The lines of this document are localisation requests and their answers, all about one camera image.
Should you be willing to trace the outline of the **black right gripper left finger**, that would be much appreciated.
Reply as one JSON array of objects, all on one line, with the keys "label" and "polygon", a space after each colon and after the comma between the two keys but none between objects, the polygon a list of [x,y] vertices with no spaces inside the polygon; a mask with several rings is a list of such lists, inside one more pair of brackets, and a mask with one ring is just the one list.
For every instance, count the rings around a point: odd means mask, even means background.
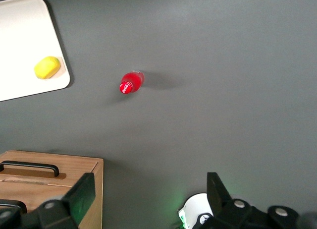
[{"label": "black right gripper left finger", "polygon": [[95,200],[94,174],[85,173],[61,198],[43,202],[32,212],[22,203],[5,204],[0,210],[2,229],[78,229]]}]

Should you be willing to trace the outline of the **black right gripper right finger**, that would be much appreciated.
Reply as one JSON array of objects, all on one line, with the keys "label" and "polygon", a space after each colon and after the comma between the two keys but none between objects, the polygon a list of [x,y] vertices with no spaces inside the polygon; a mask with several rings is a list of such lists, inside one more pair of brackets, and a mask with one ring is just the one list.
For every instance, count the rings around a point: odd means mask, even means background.
[{"label": "black right gripper right finger", "polygon": [[299,215],[279,205],[262,212],[245,200],[233,199],[215,172],[207,173],[207,200],[213,212],[200,229],[315,229],[316,212]]}]

